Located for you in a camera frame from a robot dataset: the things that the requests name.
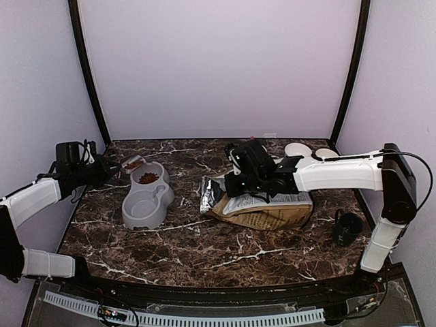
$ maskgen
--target kibble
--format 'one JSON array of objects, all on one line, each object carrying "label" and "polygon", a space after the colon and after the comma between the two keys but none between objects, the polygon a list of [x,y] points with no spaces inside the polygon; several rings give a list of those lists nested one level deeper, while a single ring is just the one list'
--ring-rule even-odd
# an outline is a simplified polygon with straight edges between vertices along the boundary
[{"label": "kibble", "polygon": [[143,164],[142,161],[135,161],[135,162],[132,162],[131,164],[129,163],[127,166],[125,166],[125,168],[126,169],[134,169],[136,167],[141,166],[142,164]]},{"label": "kibble", "polygon": [[158,178],[159,178],[158,174],[155,174],[153,172],[146,172],[144,175],[141,176],[141,178],[139,178],[139,183],[150,184],[152,182],[157,181]]}]

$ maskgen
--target marble countertop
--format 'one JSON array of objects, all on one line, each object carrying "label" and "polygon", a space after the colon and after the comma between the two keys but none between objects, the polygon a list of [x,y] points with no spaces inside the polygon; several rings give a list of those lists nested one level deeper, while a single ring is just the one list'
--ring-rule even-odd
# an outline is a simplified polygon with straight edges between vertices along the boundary
[{"label": "marble countertop", "polygon": [[[314,211],[301,230],[258,231],[200,216],[201,178],[231,167],[223,151],[229,142],[235,140],[113,142],[106,151],[111,160],[138,153],[166,167],[175,193],[166,220],[156,230],[124,227],[121,204],[130,184],[118,173],[86,192],[60,253],[85,257],[92,275],[156,285],[247,287],[352,274],[371,234],[352,190],[312,192]],[[325,140],[265,140],[277,156],[290,142],[327,147]],[[347,248],[332,241],[338,208],[364,221],[363,233]]]}]

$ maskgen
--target enclosure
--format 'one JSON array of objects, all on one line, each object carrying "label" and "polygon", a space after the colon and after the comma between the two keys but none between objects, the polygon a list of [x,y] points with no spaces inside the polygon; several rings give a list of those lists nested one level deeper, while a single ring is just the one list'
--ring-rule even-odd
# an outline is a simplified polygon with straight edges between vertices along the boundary
[{"label": "enclosure", "polygon": [[[46,172],[56,144],[68,141],[94,140],[107,159],[139,154],[168,171],[175,198],[155,230],[123,224],[130,184],[119,173],[99,189],[86,188],[77,204],[71,198],[55,204],[17,231],[25,247],[84,257],[91,275],[111,286],[138,284],[133,292],[151,285],[150,292],[163,293],[281,287],[291,294],[291,287],[354,273],[383,193],[312,191],[313,214],[297,230],[253,230],[204,217],[202,177],[232,168],[224,152],[230,142],[257,138],[277,157],[291,142],[340,155],[394,142],[435,167],[431,2],[1,4],[3,194]],[[428,173],[419,161],[408,162],[420,202]],[[332,242],[338,208],[364,222],[351,247]],[[399,294],[413,288],[410,319],[421,326],[421,313],[426,326],[436,326],[436,257],[425,250],[435,243],[433,209],[432,196],[390,256],[405,267],[407,275],[397,267],[392,278],[405,278],[395,284]],[[2,276],[0,282],[0,324],[19,326],[36,294],[34,281],[13,284]]]}]

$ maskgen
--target black cover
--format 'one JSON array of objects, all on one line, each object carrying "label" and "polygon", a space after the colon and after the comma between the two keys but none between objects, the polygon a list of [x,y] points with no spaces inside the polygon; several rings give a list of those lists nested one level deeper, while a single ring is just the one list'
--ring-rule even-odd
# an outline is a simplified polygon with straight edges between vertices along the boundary
[{"label": "black cover", "polygon": [[0,206],[0,274],[17,283],[24,266],[25,257],[9,209]]},{"label": "black cover", "polygon": [[[385,153],[400,152],[386,143]],[[384,207],[382,217],[393,223],[410,223],[416,216],[416,178],[403,155],[385,155],[381,165]]]}]

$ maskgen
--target black cable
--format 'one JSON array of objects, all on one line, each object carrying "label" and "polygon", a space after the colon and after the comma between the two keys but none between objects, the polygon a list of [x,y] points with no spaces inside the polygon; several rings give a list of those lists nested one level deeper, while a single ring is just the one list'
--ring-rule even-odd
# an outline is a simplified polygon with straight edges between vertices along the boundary
[{"label": "black cable", "polygon": [[382,303],[384,302],[384,300],[386,299],[386,295],[388,294],[388,288],[389,288],[389,280],[388,280],[388,269],[385,269],[385,281],[386,281],[386,288],[383,294],[383,297],[381,298],[381,300],[379,301],[379,304],[372,309],[371,311],[365,313],[364,315],[356,315],[354,316],[354,314],[358,313],[355,312],[356,309],[354,309],[352,312],[348,313],[347,315],[343,315],[342,317],[328,317],[326,316],[326,321],[334,321],[334,320],[354,320],[354,319],[361,319],[361,318],[365,318],[368,317],[369,315],[372,315],[374,312],[376,312],[376,310],[378,310]]},{"label": "black cable", "polygon": [[104,323],[102,323],[103,325],[105,325],[107,327],[114,326],[114,324],[112,322],[109,322],[104,315],[102,315],[101,317],[104,321]]},{"label": "black cable", "polygon": [[73,192],[74,192],[73,198],[70,200],[70,202],[71,202],[72,204],[76,203],[75,198],[76,198],[76,196],[77,196],[77,190],[76,190],[76,189],[73,189]]},{"label": "black cable", "polygon": [[55,171],[56,168],[56,162],[52,162],[52,165],[50,166],[50,169],[48,170],[49,174],[52,174]]},{"label": "black cable", "polygon": [[406,155],[408,157],[413,157],[413,158],[421,161],[421,163],[429,171],[429,175],[430,175],[429,190],[427,191],[427,194],[426,194],[425,198],[423,199],[423,201],[421,202],[421,204],[419,205],[419,207],[416,209],[416,212],[418,212],[422,208],[422,206],[424,206],[425,202],[427,202],[427,200],[429,199],[431,191],[433,189],[433,172],[431,171],[429,164],[425,160],[423,160],[423,158],[421,158],[419,155],[416,155],[416,154],[410,153],[410,152],[395,152],[395,151],[394,152],[383,152],[383,153],[378,153],[378,154],[374,155],[374,157],[383,157],[385,155]]},{"label": "black cable", "polygon": [[89,150],[88,150],[88,140],[87,140],[87,139],[84,139],[83,143],[80,143],[80,142],[79,142],[79,145],[83,146],[83,154],[82,154],[82,158],[80,159],[80,162],[81,162],[81,163],[84,163],[84,162],[85,162],[85,161],[84,161],[84,156],[85,156],[87,153],[88,153],[88,159],[87,159],[87,162],[88,162],[89,158],[91,157],[91,154],[89,153]]},{"label": "black cable", "polygon": [[19,191],[22,191],[23,189],[26,189],[30,186],[32,186],[33,183],[27,184],[26,186],[20,187],[19,189],[16,189],[15,191],[13,191],[12,193],[7,194],[6,196],[4,196],[5,199],[10,198],[11,196],[13,196],[14,194],[18,193]]},{"label": "black cable", "polygon": [[112,300],[112,301],[115,301],[115,302],[118,302],[118,303],[124,305],[125,307],[127,307],[127,308],[128,308],[128,309],[133,313],[133,315],[135,316],[136,327],[139,327],[139,317],[138,317],[138,314],[137,314],[136,311],[133,310],[133,308],[132,308],[131,306],[129,306],[127,303],[125,303],[125,302],[119,300],[118,298],[114,298],[113,296],[109,296],[109,295],[107,295],[107,294],[100,293],[100,292],[97,293],[96,291],[90,291],[90,290],[87,290],[86,288],[80,287],[80,286],[78,286],[78,285],[74,285],[74,284],[72,284],[72,283],[71,283],[71,284],[68,284],[68,285],[70,285],[70,286],[72,286],[72,287],[76,287],[76,288],[78,288],[79,290],[82,290],[82,291],[88,292],[88,293],[90,293],[90,294],[94,294],[94,295],[99,294],[99,295],[102,295],[102,296],[104,296],[104,297],[106,297],[106,298],[108,298],[108,299],[110,299],[110,300]]},{"label": "black cable", "polygon": [[72,204],[76,204],[76,203],[79,202],[82,198],[83,198],[83,196],[79,196],[77,199],[71,199],[70,202],[71,202]]},{"label": "black cable", "polygon": [[[429,171],[429,175],[430,175],[429,190],[427,191],[427,194],[426,194],[425,198],[423,199],[423,201],[421,202],[421,204],[417,207],[416,212],[418,212],[422,208],[422,206],[424,206],[424,204],[427,202],[427,200],[429,199],[431,191],[433,189],[433,172],[431,171],[429,164],[423,158],[421,158],[419,155],[416,155],[416,154],[410,153],[410,152],[403,152],[403,151],[380,152],[380,153],[376,153],[372,156],[373,157],[383,157],[385,155],[406,155],[408,157],[413,157],[413,158],[421,161],[421,163]],[[341,161],[341,160],[351,160],[351,159],[368,159],[370,157],[371,157],[371,155],[354,155],[354,156],[345,156],[345,157],[324,158],[324,161],[330,162],[330,161]]]}]

